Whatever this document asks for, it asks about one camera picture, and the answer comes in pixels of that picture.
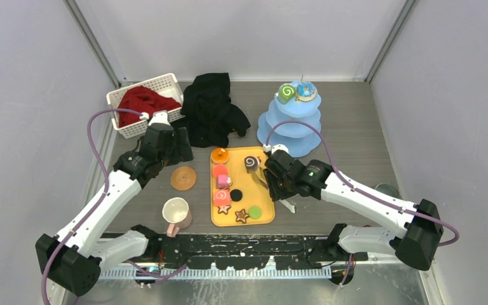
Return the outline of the metal tongs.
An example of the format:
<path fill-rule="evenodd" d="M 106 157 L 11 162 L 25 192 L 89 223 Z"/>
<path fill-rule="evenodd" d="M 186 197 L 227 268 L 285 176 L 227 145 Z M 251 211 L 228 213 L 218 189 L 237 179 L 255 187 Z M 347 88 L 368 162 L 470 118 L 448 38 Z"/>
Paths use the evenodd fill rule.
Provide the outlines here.
<path fill-rule="evenodd" d="M 251 175 L 254 177 L 254 179 L 263 187 L 265 187 L 268 191 L 273 191 L 274 189 L 271 189 L 268 186 L 268 182 L 266 179 L 266 176 L 263 172 L 263 169 L 259 167 L 256 169 L 254 172 L 251 173 Z M 289 200 L 273 200 L 276 202 L 281 203 L 285 208 L 287 208 L 292 214 L 296 213 L 296 206 Z"/>

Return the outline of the chocolate swirl roll cake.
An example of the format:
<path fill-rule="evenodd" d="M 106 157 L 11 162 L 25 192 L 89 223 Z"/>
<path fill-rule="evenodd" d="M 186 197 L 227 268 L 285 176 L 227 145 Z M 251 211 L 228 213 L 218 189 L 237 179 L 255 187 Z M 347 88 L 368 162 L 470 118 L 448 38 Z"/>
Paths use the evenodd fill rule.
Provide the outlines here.
<path fill-rule="evenodd" d="M 260 168 L 261 160 L 257 156 L 246 156 L 244 164 L 247 173 L 254 173 Z"/>

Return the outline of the blue three-tier cake stand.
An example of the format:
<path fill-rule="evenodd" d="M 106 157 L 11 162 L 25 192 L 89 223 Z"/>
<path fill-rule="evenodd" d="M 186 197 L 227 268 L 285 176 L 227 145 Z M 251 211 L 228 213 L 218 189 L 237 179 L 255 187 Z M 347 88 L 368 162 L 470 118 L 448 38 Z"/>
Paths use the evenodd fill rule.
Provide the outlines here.
<path fill-rule="evenodd" d="M 305 80 L 290 84 L 297 87 L 301 81 Z M 322 98 L 317 90 L 316 97 L 309 102 L 294 98 L 287 104 L 281 104 L 277 93 L 269 103 L 268 110 L 259 116 L 257 138 L 261 144 L 269 140 L 271 145 L 287 146 L 290 155 L 295 158 L 306 156 L 321 144 L 316 132 L 321 130 L 319 106 Z"/>

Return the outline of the orange donut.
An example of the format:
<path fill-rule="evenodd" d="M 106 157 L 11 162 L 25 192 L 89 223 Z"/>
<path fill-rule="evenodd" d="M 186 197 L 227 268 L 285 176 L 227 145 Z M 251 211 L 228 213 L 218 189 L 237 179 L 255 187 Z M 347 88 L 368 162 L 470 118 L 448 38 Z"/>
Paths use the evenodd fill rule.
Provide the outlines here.
<path fill-rule="evenodd" d="M 229 159 L 229 151 L 223 147 L 218 147 L 212 151 L 210 159 L 215 164 L 224 164 Z"/>

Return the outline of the pink cube cake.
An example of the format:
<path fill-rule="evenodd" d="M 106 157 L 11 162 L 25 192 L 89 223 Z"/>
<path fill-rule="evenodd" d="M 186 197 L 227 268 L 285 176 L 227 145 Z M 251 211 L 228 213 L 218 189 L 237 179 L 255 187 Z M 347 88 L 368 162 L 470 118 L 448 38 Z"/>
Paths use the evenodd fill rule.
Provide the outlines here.
<path fill-rule="evenodd" d="M 232 185 L 232 180 L 229 175 L 218 175 L 215 179 L 217 189 L 229 188 Z"/>

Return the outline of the green roll cake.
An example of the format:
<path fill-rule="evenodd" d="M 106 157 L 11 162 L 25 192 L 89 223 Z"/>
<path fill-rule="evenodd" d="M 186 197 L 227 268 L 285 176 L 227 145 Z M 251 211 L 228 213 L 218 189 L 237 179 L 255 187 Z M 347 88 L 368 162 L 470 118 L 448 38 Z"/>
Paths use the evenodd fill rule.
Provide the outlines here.
<path fill-rule="evenodd" d="M 297 88 L 290 83 L 285 83 L 280 86 L 277 97 L 281 104 L 287 104 L 297 95 Z"/>

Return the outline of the blue donut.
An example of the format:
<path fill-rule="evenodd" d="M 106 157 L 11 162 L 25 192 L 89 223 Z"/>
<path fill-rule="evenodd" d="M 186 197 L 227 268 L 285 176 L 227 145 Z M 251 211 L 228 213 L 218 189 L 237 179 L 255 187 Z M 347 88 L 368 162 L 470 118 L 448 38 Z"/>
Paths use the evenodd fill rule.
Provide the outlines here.
<path fill-rule="evenodd" d="M 309 81 L 301 81 L 296 88 L 295 99 L 298 101 L 309 102 L 317 95 L 315 85 Z"/>

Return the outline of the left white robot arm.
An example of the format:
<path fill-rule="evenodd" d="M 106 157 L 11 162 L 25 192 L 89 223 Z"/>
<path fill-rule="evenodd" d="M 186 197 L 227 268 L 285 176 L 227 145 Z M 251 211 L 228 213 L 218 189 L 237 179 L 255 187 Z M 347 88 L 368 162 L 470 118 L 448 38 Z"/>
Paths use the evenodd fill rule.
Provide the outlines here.
<path fill-rule="evenodd" d="M 51 280 L 80 297 L 89 292 L 100 275 L 134 257 L 144 262 L 158 258 L 158 234 L 137 225 L 106 246 L 99 238 L 121 209 L 167 166 L 193 160 L 185 127 L 174 129 L 153 123 L 123 153 L 94 198 L 54 236 L 42 234 L 35 244 L 44 280 Z"/>

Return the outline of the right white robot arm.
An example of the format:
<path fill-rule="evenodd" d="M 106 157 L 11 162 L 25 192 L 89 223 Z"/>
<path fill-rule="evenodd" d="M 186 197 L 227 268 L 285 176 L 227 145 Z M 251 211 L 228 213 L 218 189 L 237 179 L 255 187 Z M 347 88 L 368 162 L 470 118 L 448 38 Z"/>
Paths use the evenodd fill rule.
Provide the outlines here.
<path fill-rule="evenodd" d="M 327 252 L 335 261 L 373 252 L 394 255 L 405 265 L 427 271 L 444 233 L 437 206 L 415 204 L 380 193 L 351 180 L 325 162 L 307 165 L 277 149 L 266 154 L 265 169 L 273 201 L 299 195 L 348 208 L 375 222 L 375 227 L 336 224 L 327 238 Z"/>

